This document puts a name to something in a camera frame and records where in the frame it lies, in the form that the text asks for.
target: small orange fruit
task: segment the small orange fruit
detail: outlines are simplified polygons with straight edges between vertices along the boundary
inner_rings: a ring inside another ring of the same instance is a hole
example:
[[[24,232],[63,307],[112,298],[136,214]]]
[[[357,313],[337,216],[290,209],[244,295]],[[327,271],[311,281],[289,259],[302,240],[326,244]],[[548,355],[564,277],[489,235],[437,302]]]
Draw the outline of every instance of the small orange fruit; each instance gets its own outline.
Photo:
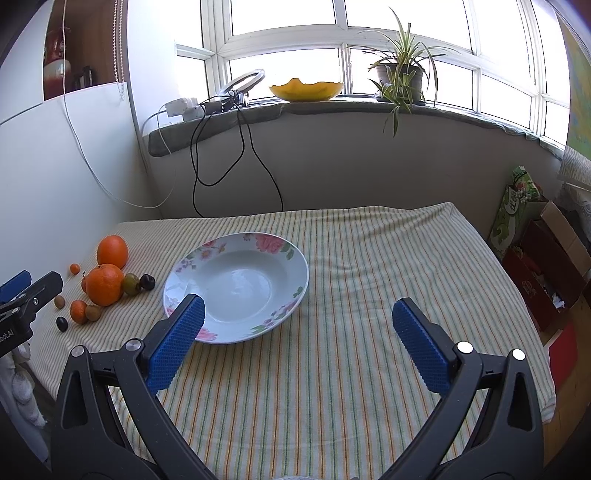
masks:
[[[70,305],[70,315],[76,323],[84,325],[88,320],[86,318],[86,303],[82,300],[74,300]]]
[[[123,295],[123,279],[119,267],[99,265],[86,276],[86,294],[99,307],[108,307]]]
[[[104,237],[96,249],[96,261],[99,265],[109,263],[123,268],[127,263],[128,255],[127,244],[119,235]]]

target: window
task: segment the window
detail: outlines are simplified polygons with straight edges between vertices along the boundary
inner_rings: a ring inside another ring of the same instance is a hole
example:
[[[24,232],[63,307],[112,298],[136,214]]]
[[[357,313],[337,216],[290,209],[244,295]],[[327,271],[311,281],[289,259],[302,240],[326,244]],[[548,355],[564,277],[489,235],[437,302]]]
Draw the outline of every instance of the window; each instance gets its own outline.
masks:
[[[293,50],[230,60],[232,77],[264,69],[265,78],[249,93],[251,99],[273,96],[269,87],[298,77],[303,83],[341,82],[339,51],[335,48]]]
[[[482,112],[528,128],[531,97],[518,89],[482,76]]]
[[[181,96],[195,97],[200,102],[209,97],[205,61],[177,56],[176,75],[178,92]]]
[[[535,17],[542,38],[546,92],[555,99],[570,100],[569,63],[564,38],[550,4],[534,4]]]
[[[470,34],[462,0],[346,0],[347,20],[352,27],[398,30],[396,17],[404,28],[424,37],[470,49]]]
[[[293,25],[334,24],[332,0],[232,0],[232,33]]]
[[[256,68],[268,87],[299,77],[304,83],[343,82],[344,95],[375,93],[375,56],[385,50],[380,30],[394,38],[398,24],[416,40],[445,47],[437,103],[528,128],[565,142],[569,72],[561,30],[545,0],[174,0],[177,77],[182,95],[213,96],[232,77]],[[426,100],[433,79],[423,78]]]
[[[530,58],[517,0],[473,0],[482,55],[505,75],[527,81]]]
[[[439,88],[437,89],[437,103],[472,108],[472,71],[442,61],[435,61]],[[435,82],[433,75],[429,81],[423,75],[423,93],[425,100],[433,101],[435,98]]]
[[[546,104],[546,129],[544,135],[557,141],[566,143],[569,131],[569,109],[555,103]]]

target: potted plant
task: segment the potted plant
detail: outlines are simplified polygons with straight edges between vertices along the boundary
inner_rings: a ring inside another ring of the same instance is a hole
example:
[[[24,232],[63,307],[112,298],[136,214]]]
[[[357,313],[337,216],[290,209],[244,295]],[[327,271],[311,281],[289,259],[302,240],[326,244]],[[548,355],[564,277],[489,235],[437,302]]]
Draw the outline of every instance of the potted plant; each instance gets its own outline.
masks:
[[[424,73],[427,74],[428,82],[430,82],[431,75],[433,75],[435,85],[433,106],[435,106],[439,80],[437,78],[437,67],[433,59],[446,54],[433,54],[431,51],[434,49],[452,49],[442,46],[427,47],[422,41],[415,41],[415,34],[410,32],[411,24],[408,23],[405,30],[396,12],[391,7],[390,10],[396,17],[396,22],[398,22],[399,38],[391,38],[383,32],[376,31],[388,40],[388,49],[382,51],[372,47],[364,48],[367,49],[365,53],[376,54],[380,57],[379,60],[369,66],[368,71],[376,69],[378,74],[379,83],[370,79],[378,88],[378,99],[395,105],[392,110],[392,123],[394,124],[394,135],[396,135],[400,109],[403,108],[408,113],[411,113],[410,106],[413,103],[416,105],[425,104],[423,95]],[[428,59],[429,72],[426,72],[419,63],[425,59]]]

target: dark grape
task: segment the dark grape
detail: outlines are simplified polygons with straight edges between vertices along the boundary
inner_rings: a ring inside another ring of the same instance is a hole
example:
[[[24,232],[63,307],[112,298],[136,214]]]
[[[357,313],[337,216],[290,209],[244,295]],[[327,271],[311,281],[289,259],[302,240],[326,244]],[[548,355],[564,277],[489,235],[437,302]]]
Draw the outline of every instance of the dark grape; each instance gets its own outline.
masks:
[[[139,286],[144,290],[153,290],[156,286],[156,279],[152,275],[145,273],[142,278],[139,279]]]
[[[58,317],[56,325],[61,332],[65,332],[68,329],[68,321],[64,317]]]

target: white plate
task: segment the white plate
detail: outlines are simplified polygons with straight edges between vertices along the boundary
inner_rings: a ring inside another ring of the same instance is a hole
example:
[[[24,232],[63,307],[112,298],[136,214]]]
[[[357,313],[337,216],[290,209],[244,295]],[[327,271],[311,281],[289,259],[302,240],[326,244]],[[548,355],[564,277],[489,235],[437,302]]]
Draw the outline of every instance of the white plate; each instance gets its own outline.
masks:
[[[164,284],[167,316],[194,293],[205,302],[195,340],[237,343],[285,321],[308,288],[308,262],[291,242],[268,233],[233,233],[193,250]]]

